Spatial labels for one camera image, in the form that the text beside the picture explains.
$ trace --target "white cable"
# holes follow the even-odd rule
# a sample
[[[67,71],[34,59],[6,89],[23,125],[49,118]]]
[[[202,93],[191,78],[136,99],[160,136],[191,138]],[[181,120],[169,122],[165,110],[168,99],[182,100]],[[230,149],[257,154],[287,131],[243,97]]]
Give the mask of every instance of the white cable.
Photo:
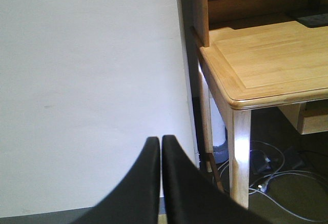
[[[280,151],[277,147],[273,146],[273,145],[270,145],[268,143],[265,143],[265,142],[262,142],[262,141],[258,141],[258,140],[251,140],[251,142],[256,142],[256,143],[261,143],[261,144],[264,144],[264,145],[267,145],[267,146],[270,146],[272,148],[274,148],[276,151],[278,151],[280,154],[281,154],[281,157],[282,157],[282,163],[280,165],[280,167],[278,169],[276,169],[272,174],[271,176],[264,182],[261,184],[261,191],[262,192],[266,192],[267,191],[267,188],[268,188],[268,185],[269,185],[269,182],[270,180],[274,177],[275,174],[277,174],[279,172],[279,170],[281,170],[281,168],[284,166],[285,164],[285,155],[282,153],[282,151]]]
[[[254,189],[254,188],[249,188],[249,190],[254,191],[254,192],[258,192],[260,194],[262,194],[263,196],[267,197],[268,199],[270,199],[274,204],[276,204],[278,207],[282,208],[283,210],[285,210],[286,212],[290,213],[291,215],[300,218],[302,220],[306,220],[306,221],[310,221],[310,222],[326,222],[328,221],[328,219],[325,220],[313,220],[313,219],[308,219],[306,217],[300,216],[298,214],[293,213],[292,211],[286,209],[284,206],[282,206],[280,203],[278,203],[276,200],[274,200],[272,197],[270,197],[269,195],[267,195],[264,192],[261,192],[260,190]]]

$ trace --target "black object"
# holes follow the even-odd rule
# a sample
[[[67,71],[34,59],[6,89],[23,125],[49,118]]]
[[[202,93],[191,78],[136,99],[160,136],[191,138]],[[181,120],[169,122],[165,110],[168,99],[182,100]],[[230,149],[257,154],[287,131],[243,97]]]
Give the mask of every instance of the black object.
[[[328,26],[328,6],[321,0],[308,0],[307,8],[288,12],[287,15],[309,28]]]
[[[269,224],[205,179],[174,135],[162,140],[162,175],[168,224]]]
[[[287,150],[284,151],[283,154],[285,156],[285,167],[287,169],[297,169],[305,167],[305,162],[294,147],[289,147]]]
[[[270,170],[268,157],[263,151],[253,150],[250,153],[250,166],[253,174],[257,175],[265,170]]]
[[[147,138],[136,162],[118,186],[71,224],[157,224],[159,152],[158,138]]]

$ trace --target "floor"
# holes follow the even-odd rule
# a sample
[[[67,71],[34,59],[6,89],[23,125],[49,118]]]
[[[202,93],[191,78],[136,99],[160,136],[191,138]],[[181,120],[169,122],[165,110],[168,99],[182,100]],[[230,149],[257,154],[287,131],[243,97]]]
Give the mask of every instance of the floor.
[[[194,102],[196,131],[197,139],[201,141],[199,127],[201,121],[197,106],[196,101]],[[305,167],[299,168],[299,170],[317,172],[328,178],[327,132],[299,135],[278,108],[267,108],[252,111],[251,140],[259,140],[275,145],[282,152],[292,146],[297,152],[314,151],[322,153],[323,155],[313,152],[301,152],[300,155],[305,162]],[[265,152],[271,159],[272,165],[276,168],[279,167],[282,157],[274,149],[257,142],[251,143],[251,147]],[[203,152],[201,145],[199,145],[199,150],[201,153]],[[250,172],[250,182],[253,182],[260,176]],[[225,188],[229,189],[228,170],[223,172],[222,181]],[[267,193],[278,203],[305,218],[315,220],[327,219],[327,221],[321,223],[328,223],[328,186],[324,187],[318,181],[300,175],[279,176],[270,182]],[[250,195],[249,209],[273,224],[311,223],[287,213],[259,193]]]

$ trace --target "electrical cord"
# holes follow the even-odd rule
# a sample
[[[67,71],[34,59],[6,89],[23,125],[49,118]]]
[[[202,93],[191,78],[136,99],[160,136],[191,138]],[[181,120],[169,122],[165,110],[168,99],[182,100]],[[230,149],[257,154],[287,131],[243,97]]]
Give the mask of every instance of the electrical cord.
[[[278,207],[280,207],[281,209],[285,210],[286,212],[288,212],[289,214],[297,217],[297,218],[300,218],[302,220],[306,220],[306,221],[309,221],[309,222],[326,222],[328,221],[328,219],[325,219],[325,220],[314,220],[314,219],[309,219],[309,218],[306,218],[306,217],[303,217],[303,216],[300,216],[290,210],[288,210],[286,207],[282,206],[280,203],[278,203],[276,200],[274,200],[272,197],[270,197],[269,195],[266,194],[266,191],[268,189],[268,185],[270,183],[270,181],[278,176],[283,176],[283,175],[288,175],[288,174],[292,174],[292,175],[298,175],[298,176],[302,176],[302,177],[307,177],[307,178],[310,178],[310,179],[313,179],[317,182],[319,182],[321,185],[323,185],[324,187],[328,188],[328,179],[323,177],[322,175],[320,174],[317,174],[317,173],[314,173],[314,172],[311,172],[311,171],[305,171],[305,170],[288,170],[288,171],[282,171],[282,172],[279,172],[282,167],[284,166],[284,163],[285,163],[285,156],[284,154],[275,146],[273,145],[270,145],[268,143],[265,143],[265,142],[262,142],[262,141],[258,141],[258,140],[252,140],[251,142],[257,142],[257,143],[261,143],[261,144],[264,144],[264,145],[267,145],[267,146],[270,146],[272,148],[274,148],[276,151],[278,151],[280,154],[281,154],[281,157],[282,157],[282,163],[281,165],[272,173],[272,174],[268,174],[268,175],[265,175],[259,179],[257,179],[256,181],[254,181],[250,187],[249,187],[249,190],[252,191],[249,193],[249,195],[252,195],[254,193],[260,193],[262,194],[263,196],[267,197],[269,200],[271,200],[274,204],[276,204]],[[229,166],[229,160],[225,161],[219,168],[218,168],[218,171],[221,170],[220,172],[220,177],[222,177],[222,174],[223,172],[227,169],[227,167]],[[266,179],[266,181],[260,185],[258,185],[259,189],[255,189],[255,188],[252,188],[256,183],[258,183],[259,181],[263,180],[263,179]]]
[[[267,189],[268,189],[268,187],[269,187],[269,183],[270,183],[271,179],[272,179],[272,178],[274,177],[274,175],[275,175],[276,173],[278,173],[278,172],[282,169],[282,167],[284,166],[284,164],[285,164],[285,155],[284,155],[284,154],[282,153],[282,151],[280,151],[277,147],[275,147],[275,146],[273,146],[273,145],[270,145],[270,144],[268,144],[268,143],[265,143],[265,142],[262,142],[262,141],[258,141],[258,140],[252,140],[251,142],[256,142],[256,143],[260,143],[260,144],[263,144],[263,145],[266,145],[266,146],[270,146],[270,147],[274,148],[276,151],[278,151],[278,152],[280,153],[281,157],[282,157],[282,163],[281,163],[280,167],[277,168],[277,169],[271,174],[271,176],[270,176],[270,177],[269,177],[264,183],[258,185],[258,187],[260,188],[260,191],[265,193],[265,192],[267,192]]]
[[[262,194],[263,196],[267,197],[268,199],[270,199],[275,205],[277,205],[278,207],[280,207],[281,209],[285,210],[286,212],[290,213],[291,215],[300,218],[302,220],[306,220],[306,221],[310,221],[310,222],[326,222],[328,221],[328,219],[325,220],[314,220],[314,219],[309,219],[303,216],[300,216],[298,214],[295,214],[294,212],[288,210],[287,208],[285,208],[284,206],[282,206],[280,203],[278,203],[276,200],[274,200],[272,197],[270,197],[269,195],[267,195],[264,192],[261,192],[260,190],[254,189],[254,188],[249,188],[250,190],[254,191],[254,192],[258,192],[260,194]]]

